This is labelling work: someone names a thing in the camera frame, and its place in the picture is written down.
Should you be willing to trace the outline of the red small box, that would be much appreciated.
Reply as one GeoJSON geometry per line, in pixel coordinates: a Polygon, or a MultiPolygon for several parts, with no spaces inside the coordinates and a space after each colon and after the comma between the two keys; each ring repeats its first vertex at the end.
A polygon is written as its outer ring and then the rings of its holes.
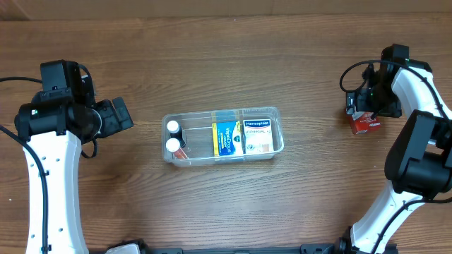
{"type": "Polygon", "coordinates": [[[348,115],[347,118],[350,122],[352,133],[364,134],[372,131],[377,131],[381,127],[381,122],[377,117],[372,117],[372,112],[359,111],[352,115],[348,115]]]}

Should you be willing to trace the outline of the black bottle white cap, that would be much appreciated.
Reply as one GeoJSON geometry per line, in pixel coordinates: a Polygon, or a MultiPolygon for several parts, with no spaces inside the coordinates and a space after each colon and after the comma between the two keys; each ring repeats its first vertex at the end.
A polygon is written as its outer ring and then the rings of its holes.
{"type": "Polygon", "coordinates": [[[167,123],[167,131],[169,132],[171,138],[176,138],[180,142],[181,147],[186,146],[184,130],[177,121],[169,121],[167,123]]]}

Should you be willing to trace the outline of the orange bottle white cap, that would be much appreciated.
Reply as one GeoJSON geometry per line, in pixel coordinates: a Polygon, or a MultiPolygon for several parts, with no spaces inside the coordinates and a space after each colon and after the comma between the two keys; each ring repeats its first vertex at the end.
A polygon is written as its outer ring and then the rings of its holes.
{"type": "Polygon", "coordinates": [[[170,138],[165,143],[167,151],[171,152],[177,159],[188,159],[188,156],[183,151],[179,140],[176,138],[170,138]]]}

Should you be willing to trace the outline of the blue yellow box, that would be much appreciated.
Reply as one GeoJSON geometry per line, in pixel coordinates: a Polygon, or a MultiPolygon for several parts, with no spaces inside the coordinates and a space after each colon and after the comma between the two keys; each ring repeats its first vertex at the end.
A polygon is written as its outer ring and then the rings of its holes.
{"type": "Polygon", "coordinates": [[[243,155],[240,121],[213,123],[212,131],[215,157],[243,155]]]}

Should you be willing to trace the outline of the white plaster box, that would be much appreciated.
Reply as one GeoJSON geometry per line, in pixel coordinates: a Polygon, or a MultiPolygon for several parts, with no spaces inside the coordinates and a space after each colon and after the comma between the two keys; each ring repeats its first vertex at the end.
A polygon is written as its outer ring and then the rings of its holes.
{"type": "Polygon", "coordinates": [[[273,134],[270,119],[244,120],[245,153],[259,155],[273,152],[273,134]]]}

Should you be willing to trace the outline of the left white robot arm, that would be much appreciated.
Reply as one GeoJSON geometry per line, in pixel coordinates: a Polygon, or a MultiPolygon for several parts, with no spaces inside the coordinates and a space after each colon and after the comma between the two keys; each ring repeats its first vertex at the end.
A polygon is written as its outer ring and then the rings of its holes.
{"type": "Polygon", "coordinates": [[[133,126],[124,100],[24,104],[15,122],[29,176],[26,253],[87,253],[78,191],[82,145],[133,126]]]}

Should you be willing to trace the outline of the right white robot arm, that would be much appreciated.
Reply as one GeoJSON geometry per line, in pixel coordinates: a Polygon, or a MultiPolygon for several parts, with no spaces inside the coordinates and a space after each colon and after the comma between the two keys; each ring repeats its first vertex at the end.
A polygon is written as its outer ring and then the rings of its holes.
{"type": "Polygon", "coordinates": [[[330,253],[397,253],[388,242],[403,222],[451,190],[451,110],[434,86],[430,65],[411,59],[401,44],[386,47],[377,62],[375,69],[373,60],[363,61],[362,84],[345,92],[346,114],[406,115],[407,121],[386,156],[385,187],[330,253]]]}

